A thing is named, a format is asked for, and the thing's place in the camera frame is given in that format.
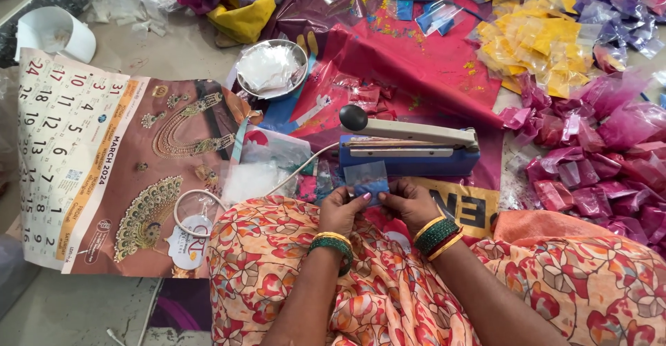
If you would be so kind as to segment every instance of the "woman's right hand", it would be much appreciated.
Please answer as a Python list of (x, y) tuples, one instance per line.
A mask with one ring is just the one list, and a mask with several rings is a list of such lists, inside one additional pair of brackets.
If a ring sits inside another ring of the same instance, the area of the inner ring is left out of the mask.
[(427, 188), (401, 179), (388, 185), (390, 193), (380, 193), (382, 213), (403, 220), (412, 238), (428, 222), (440, 217), (439, 208)]

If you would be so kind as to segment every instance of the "gold bangle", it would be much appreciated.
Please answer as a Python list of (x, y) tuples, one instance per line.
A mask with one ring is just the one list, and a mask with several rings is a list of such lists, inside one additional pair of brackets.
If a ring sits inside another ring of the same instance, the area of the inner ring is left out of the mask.
[(446, 251), (449, 247), (453, 246), (455, 242), (458, 242), (462, 238), (462, 230), (458, 232), (458, 235), (453, 237), (453, 239), (449, 240), (442, 248), (438, 249), (435, 251), (434, 254), (430, 255), (428, 257), (428, 261), (433, 261), (437, 256), (440, 256), (444, 251)]
[(426, 226), (422, 227), (421, 230), (418, 231), (418, 233), (416, 233), (416, 236), (414, 237), (414, 242), (416, 243), (416, 241), (419, 239), (419, 237), (421, 237), (421, 235), (423, 233), (425, 233), (426, 230), (430, 229), (430, 227), (432, 225), (435, 225), (437, 222), (440, 222), (441, 220), (444, 220), (445, 218), (446, 217), (444, 217), (444, 216), (440, 216), (440, 217), (436, 218), (435, 220), (432, 220), (432, 221), (428, 222), (426, 224)]
[(321, 233), (315, 235), (312, 240), (314, 241), (315, 239), (320, 238), (320, 237), (331, 237), (331, 238), (339, 239), (342, 242), (344, 242), (344, 244), (346, 244), (347, 247), (349, 247), (350, 250), (352, 249), (352, 243), (349, 241), (349, 239), (347, 239), (342, 234), (333, 233), (332, 231), (322, 231)]

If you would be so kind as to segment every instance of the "black knob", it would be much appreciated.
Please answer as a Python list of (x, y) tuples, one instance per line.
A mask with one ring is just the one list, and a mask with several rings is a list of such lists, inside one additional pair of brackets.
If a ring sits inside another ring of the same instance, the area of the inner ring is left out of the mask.
[(361, 131), (368, 125), (368, 113), (358, 105), (345, 105), (340, 108), (340, 123), (348, 130)]

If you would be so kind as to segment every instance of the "bangle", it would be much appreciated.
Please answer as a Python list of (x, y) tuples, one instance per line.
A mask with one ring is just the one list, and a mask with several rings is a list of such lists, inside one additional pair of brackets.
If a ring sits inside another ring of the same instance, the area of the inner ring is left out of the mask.
[(460, 227), (452, 220), (445, 219), (438, 221), (432, 225), (426, 232), (423, 233), (421, 238), (414, 242), (416, 247), (425, 256), (428, 256), (432, 249), (439, 245), (443, 240), (456, 234)]
[(425, 233), (426, 230), (430, 229), (430, 227), (431, 227), (432, 225), (435, 225), (437, 222), (440, 222), (441, 220), (444, 220), (444, 218), (445, 218), (445, 217), (438, 217), (438, 218), (436, 218), (436, 219), (434, 219), (434, 220), (428, 222), (428, 223), (426, 224), (426, 226), (422, 227), (421, 230), (418, 231), (418, 233), (416, 233), (416, 236), (414, 236), (414, 243), (416, 243), (416, 241), (419, 239), (419, 237), (421, 237), (421, 235), (422, 235), (423, 233)]
[(428, 257), (428, 261), (433, 261), (435, 258), (437, 258), (437, 256), (440, 256), (444, 251), (448, 250), (449, 247), (453, 246), (454, 243), (458, 242), (461, 238), (462, 238), (462, 230), (459, 231), (458, 234), (455, 235), (455, 237), (446, 242), (446, 244), (442, 248), (438, 249), (437, 251), (435, 251), (434, 254), (430, 255)]
[(338, 272), (338, 277), (346, 275), (347, 272), (349, 272), (349, 270), (352, 268), (352, 260), (353, 260), (352, 249), (349, 248), (347, 244), (342, 240), (329, 236), (315, 238), (315, 240), (312, 241), (310, 248), (308, 249), (308, 253), (310, 253), (313, 249), (317, 247), (332, 247), (342, 252), (344, 257), (346, 258), (346, 262)]
[(352, 243), (349, 241), (349, 239), (347, 239), (342, 234), (333, 233), (332, 231), (322, 231), (319, 234), (315, 235), (312, 241), (314, 242), (315, 239), (321, 238), (321, 237), (335, 238), (337, 240), (340, 240), (340, 241), (344, 242), (344, 244), (346, 244), (347, 247), (349, 247), (350, 250), (352, 249)]

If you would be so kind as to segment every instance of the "green bangle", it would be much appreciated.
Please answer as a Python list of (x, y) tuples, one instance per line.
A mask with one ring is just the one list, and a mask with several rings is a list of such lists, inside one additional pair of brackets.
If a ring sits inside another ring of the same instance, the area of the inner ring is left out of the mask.
[(421, 253), (428, 255), (440, 242), (447, 239), (450, 235), (457, 233), (460, 227), (453, 220), (445, 219), (432, 225), (426, 230), (419, 239), (414, 242), (414, 247)]
[(347, 262), (345, 263), (344, 267), (340, 269), (340, 272), (338, 272), (338, 277), (346, 275), (347, 272), (349, 272), (349, 270), (352, 268), (352, 250), (347, 247), (345, 242), (333, 237), (319, 237), (312, 241), (312, 244), (308, 249), (308, 253), (317, 247), (333, 247), (342, 252), (342, 254), (345, 256)]

